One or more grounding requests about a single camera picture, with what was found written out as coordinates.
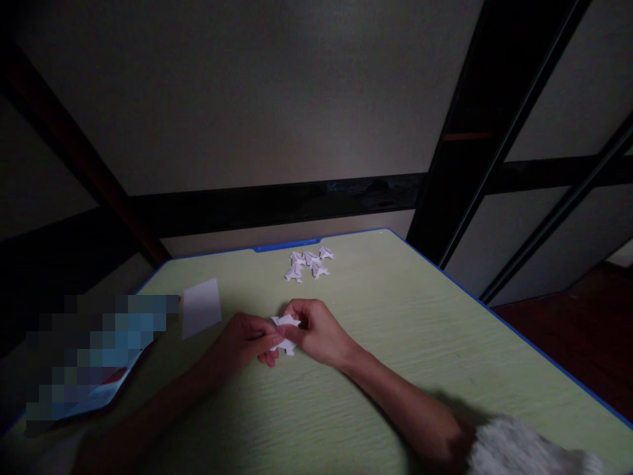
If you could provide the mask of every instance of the person's right hand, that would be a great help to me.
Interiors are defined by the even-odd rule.
[[[284,311],[284,315],[288,314],[301,320],[301,326],[307,329],[281,325],[277,333],[296,343],[319,363],[341,369],[362,350],[320,300],[292,299]]]

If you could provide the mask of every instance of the paper sheet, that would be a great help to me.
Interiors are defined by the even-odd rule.
[[[298,253],[296,251],[294,251],[290,255],[290,261],[291,261],[292,265],[294,265],[295,263],[299,263],[301,265],[306,265],[305,259],[301,256],[301,253]]]
[[[295,262],[294,264],[292,264],[292,267],[290,267],[290,270],[286,272],[286,282],[290,279],[297,279],[297,282],[301,282],[301,263],[300,262]]]
[[[334,259],[334,254],[333,252],[330,250],[329,247],[325,247],[325,246],[321,246],[318,249],[318,256],[321,259],[321,261],[325,258],[330,258],[330,259]]]
[[[316,254],[311,253],[310,251],[306,251],[303,253],[303,258],[305,260],[306,265],[312,264],[312,261],[320,261]]]
[[[323,264],[316,259],[314,259],[310,264],[310,270],[312,271],[312,275],[315,277],[315,280],[318,280],[318,277],[321,274],[330,275],[328,270],[323,267]]]
[[[183,340],[221,322],[218,280],[213,278],[185,289],[183,309]]]
[[[295,320],[292,315],[284,315],[283,317],[279,318],[279,317],[271,317],[271,320],[273,320],[273,322],[275,322],[275,325],[277,325],[279,327],[279,325],[294,325],[295,327],[298,327],[299,324],[301,323],[299,320]],[[290,340],[284,340],[281,343],[279,343],[279,345],[275,346],[274,348],[271,348],[270,351],[274,351],[277,348],[283,348],[284,350],[286,350],[286,354],[290,355],[290,356],[294,356],[295,352],[292,351],[295,348],[296,344],[293,343]]]

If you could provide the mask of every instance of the wooden floor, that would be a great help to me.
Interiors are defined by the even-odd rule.
[[[599,267],[563,294],[497,315],[633,422],[633,280]]]

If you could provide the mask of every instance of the pixelated area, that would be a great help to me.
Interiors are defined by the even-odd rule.
[[[26,435],[106,405],[141,350],[178,319],[178,296],[65,296],[27,332]]]

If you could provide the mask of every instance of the table surface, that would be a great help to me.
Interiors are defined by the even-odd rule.
[[[331,274],[286,282],[292,251],[336,254]],[[322,299],[358,343],[457,412],[511,414],[568,449],[598,454],[605,473],[633,468],[633,431],[486,307],[389,230],[320,244],[252,249],[167,262],[139,294],[180,294],[216,277],[221,324],[154,345],[102,431],[183,373],[236,312],[281,315],[291,298]],[[301,351],[275,368],[250,364],[196,405],[152,449],[144,472],[395,473],[415,465],[406,445],[348,379]],[[68,434],[49,433],[51,441]]]

